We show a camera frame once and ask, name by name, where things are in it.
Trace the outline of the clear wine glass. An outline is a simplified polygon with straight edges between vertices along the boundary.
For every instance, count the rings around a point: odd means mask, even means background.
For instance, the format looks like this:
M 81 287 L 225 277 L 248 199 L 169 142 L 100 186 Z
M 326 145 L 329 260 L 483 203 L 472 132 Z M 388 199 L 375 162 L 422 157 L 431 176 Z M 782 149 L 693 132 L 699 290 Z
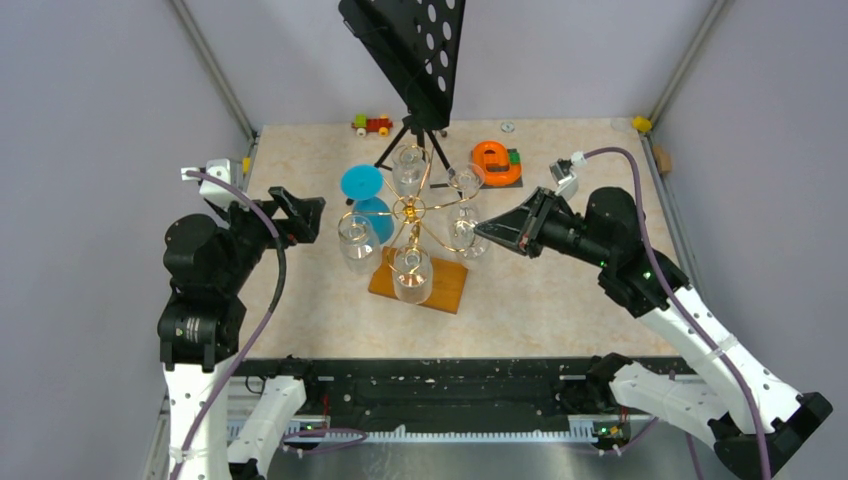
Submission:
M 392 180 L 396 193 L 401 197 L 419 196 L 425 184 L 427 157 L 418 145 L 402 145 L 392 157 Z
M 484 184 L 484 171 L 474 163 L 466 163 L 461 166 L 452 167 L 448 171 L 448 184 L 457 191 L 460 199 L 456 202 L 458 206 L 464 206 L 470 202 L 480 191 Z
M 394 293 L 400 301 L 418 305 L 429 299 L 433 290 L 433 265 L 423 247 L 402 246 L 394 254 L 391 267 Z
M 337 233 L 346 266 L 358 275 L 375 273 L 381 265 L 380 243 L 370 220 L 350 212 L 340 219 Z
M 481 222 L 479 209 L 470 203 L 453 205 L 448 219 L 450 246 L 465 261 L 479 261 L 487 253 L 490 242 L 476 233 Z

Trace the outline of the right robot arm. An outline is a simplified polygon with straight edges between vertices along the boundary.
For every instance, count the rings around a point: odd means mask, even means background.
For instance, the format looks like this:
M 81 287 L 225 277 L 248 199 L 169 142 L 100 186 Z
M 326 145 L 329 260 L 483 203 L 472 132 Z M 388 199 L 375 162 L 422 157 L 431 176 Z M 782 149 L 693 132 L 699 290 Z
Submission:
M 594 409 L 648 413 L 705 443 L 736 477 L 771 478 L 832 413 L 831 403 L 820 393 L 798 391 L 757 360 L 688 277 L 646 247 L 643 227 L 643 212 L 621 188 L 595 190 L 580 214 L 538 188 L 475 231 L 528 258 L 551 249 L 597 266 L 605 295 L 673 346 L 698 377 L 673 380 L 611 353 L 587 374 Z

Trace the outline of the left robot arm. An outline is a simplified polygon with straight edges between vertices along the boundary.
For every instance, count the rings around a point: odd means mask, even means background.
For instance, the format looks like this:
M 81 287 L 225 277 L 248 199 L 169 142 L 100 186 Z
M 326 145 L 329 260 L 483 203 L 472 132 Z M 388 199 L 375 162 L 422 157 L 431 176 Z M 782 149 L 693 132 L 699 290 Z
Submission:
M 269 199 L 245 205 L 230 195 L 213 216 L 191 214 L 166 231 L 163 264 L 171 294 L 157 324 L 167 385 L 172 479 L 264 479 L 284 428 L 295 413 L 319 404 L 320 386 L 303 375 L 274 379 L 260 394 L 241 436 L 228 438 L 230 378 L 247 351 L 239 337 L 246 307 L 239 293 L 267 250 L 278 277 L 267 314 L 285 286 L 285 250 L 313 243 L 326 205 L 269 189 Z

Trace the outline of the blue plastic wine glass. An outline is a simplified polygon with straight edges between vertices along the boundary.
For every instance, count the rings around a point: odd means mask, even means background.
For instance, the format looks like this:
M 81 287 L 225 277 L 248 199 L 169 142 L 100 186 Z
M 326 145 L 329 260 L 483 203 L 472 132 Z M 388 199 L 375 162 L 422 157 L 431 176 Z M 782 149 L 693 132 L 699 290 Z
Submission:
M 381 244 L 387 243 L 394 233 L 393 217 L 389 205 L 379 197 L 384 177 L 372 165 L 356 165 L 341 177 L 340 189 L 352 201 L 354 212 L 367 217 Z

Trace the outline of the orange tape dispenser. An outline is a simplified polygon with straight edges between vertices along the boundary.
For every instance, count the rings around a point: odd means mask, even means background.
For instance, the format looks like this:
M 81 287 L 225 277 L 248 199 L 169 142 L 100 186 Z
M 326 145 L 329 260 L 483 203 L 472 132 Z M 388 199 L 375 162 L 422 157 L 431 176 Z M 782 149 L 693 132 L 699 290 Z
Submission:
M 517 149 L 496 141 L 484 141 L 471 151 L 472 162 L 483 171 L 486 188 L 518 188 L 523 185 L 521 156 Z

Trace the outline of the colourful toy train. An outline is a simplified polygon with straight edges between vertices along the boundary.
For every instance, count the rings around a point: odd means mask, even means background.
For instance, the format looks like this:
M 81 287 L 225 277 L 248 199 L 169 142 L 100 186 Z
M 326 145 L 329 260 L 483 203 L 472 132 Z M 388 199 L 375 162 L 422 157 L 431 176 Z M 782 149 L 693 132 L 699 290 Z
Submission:
M 393 126 L 393 121 L 388 115 L 371 117 L 366 114 L 356 114 L 351 122 L 351 128 L 359 137 L 365 137 L 372 133 L 387 137 Z

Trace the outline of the yellow corner clamp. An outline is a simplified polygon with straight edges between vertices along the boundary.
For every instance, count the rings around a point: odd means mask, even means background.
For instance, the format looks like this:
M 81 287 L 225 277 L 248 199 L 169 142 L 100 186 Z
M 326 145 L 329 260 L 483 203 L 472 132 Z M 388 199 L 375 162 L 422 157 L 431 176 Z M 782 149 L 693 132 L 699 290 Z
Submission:
M 646 134 L 653 129 L 652 121 L 644 116 L 635 116 L 631 120 L 631 126 L 636 131 Z

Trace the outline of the black music stand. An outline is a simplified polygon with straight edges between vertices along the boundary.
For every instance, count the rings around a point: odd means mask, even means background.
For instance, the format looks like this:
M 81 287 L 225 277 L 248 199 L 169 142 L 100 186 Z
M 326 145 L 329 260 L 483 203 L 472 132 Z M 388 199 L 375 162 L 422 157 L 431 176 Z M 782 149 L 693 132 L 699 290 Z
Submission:
M 407 108 L 399 132 L 372 165 L 390 171 L 388 157 L 412 134 L 450 168 L 436 135 L 450 123 L 465 3 L 345 0 L 338 11 Z

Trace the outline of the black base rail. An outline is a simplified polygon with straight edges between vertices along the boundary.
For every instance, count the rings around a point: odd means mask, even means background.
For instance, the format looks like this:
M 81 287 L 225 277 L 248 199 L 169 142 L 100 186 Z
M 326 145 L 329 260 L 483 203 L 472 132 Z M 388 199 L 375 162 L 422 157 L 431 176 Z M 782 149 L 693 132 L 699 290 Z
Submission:
M 369 433 L 565 432 L 579 416 L 635 420 L 642 411 L 598 397 L 598 357 L 250 359 L 238 380 L 303 380 L 300 414 Z

